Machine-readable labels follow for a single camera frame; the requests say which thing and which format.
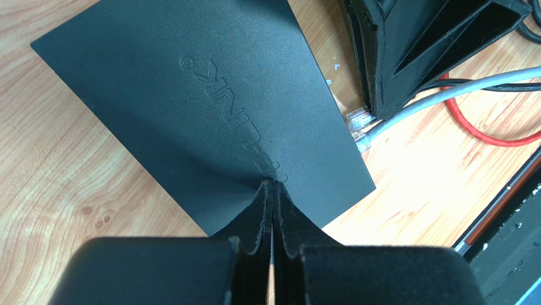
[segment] embossed logo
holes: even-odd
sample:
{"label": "embossed logo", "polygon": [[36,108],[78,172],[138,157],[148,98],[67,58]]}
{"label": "embossed logo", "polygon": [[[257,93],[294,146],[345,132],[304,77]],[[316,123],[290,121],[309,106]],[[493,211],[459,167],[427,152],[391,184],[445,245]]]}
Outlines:
{"label": "embossed logo", "polygon": [[[194,68],[194,61],[190,57],[184,57],[180,64],[186,70]],[[236,102],[233,89],[228,87],[224,78],[218,78],[216,65],[210,61],[206,74],[194,72],[193,76],[206,85],[204,94],[211,102],[222,108],[220,115],[224,123],[234,132],[242,147],[247,151],[253,151],[253,162],[261,174],[265,177],[276,176],[275,172],[280,167],[280,164],[277,161],[272,161],[269,155],[261,150],[259,146],[261,134],[249,115],[244,111],[244,108]],[[288,180],[288,176],[282,174],[276,180],[285,182]]]}

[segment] wood grain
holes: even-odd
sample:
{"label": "wood grain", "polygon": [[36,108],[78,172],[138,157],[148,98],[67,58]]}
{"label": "wood grain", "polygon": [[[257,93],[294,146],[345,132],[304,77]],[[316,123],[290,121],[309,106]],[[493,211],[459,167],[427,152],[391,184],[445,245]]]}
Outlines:
{"label": "wood grain", "polygon": [[[46,303],[70,256],[90,238],[204,236],[29,47],[94,2],[0,2],[0,304]],[[338,106],[344,114],[359,107],[336,2],[290,3]],[[512,33],[451,76],[534,65],[541,65],[541,47]],[[512,139],[539,128],[540,99],[476,92],[458,102],[481,130]],[[538,145],[486,146],[435,106],[376,140],[363,158],[378,189],[325,231],[346,244],[449,246]]]}

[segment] matte black surface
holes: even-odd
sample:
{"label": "matte black surface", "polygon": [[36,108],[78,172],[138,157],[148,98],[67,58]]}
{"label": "matte black surface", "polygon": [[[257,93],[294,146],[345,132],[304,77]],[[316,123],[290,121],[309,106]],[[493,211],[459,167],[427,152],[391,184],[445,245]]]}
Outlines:
{"label": "matte black surface", "polygon": [[522,0],[337,0],[364,91],[391,119],[427,84],[515,29]]}
{"label": "matte black surface", "polygon": [[239,241],[100,238],[70,260],[50,305],[230,304]]}
{"label": "matte black surface", "polygon": [[484,304],[468,265],[449,249],[307,247],[300,256],[306,304]]}
{"label": "matte black surface", "polygon": [[482,247],[470,263],[487,304],[516,304],[541,278],[541,169],[508,203],[471,248]]}
{"label": "matte black surface", "polygon": [[51,303],[264,304],[271,221],[277,305],[483,303],[468,265],[451,250],[344,247],[272,181],[212,238],[89,241]]}
{"label": "matte black surface", "polygon": [[32,47],[207,234],[266,177],[320,227],[375,188],[286,0],[102,0]]}

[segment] router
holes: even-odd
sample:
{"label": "router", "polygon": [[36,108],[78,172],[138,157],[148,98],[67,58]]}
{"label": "router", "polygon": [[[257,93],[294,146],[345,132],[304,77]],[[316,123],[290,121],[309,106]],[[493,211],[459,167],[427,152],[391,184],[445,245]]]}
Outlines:
{"label": "router", "polygon": [[102,0],[31,46],[209,235],[264,179],[319,227],[375,189],[286,0]]}

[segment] black cable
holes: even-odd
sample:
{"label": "black cable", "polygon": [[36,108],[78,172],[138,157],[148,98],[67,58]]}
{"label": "black cable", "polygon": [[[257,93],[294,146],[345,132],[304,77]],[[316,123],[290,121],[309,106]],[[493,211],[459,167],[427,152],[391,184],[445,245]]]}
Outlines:
{"label": "black cable", "polygon": [[531,16],[533,17],[533,21],[541,28],[541,4],[539,4],[539,0],[528,0],[528,2],[532,8]]}
{"label": "black cable", "polygon": [[[464,84],[471,81],[471,79],[463,78],[448,78],[448,79],[439,79],[424,88],[422,91],[440,87],[449,87]],[[494,87],[488,87],[483,90],[494,91],[494,92],[534,92],[541,91],[541,83],[524,83],[524,84],[503,84]]]}
{"label": "black cable", "polygon": [[541,44],[541,36],[532,32],[524,23],[519,24],[517,31],[520,35],[522,35],[522,37],[526,38],[532,43]]}

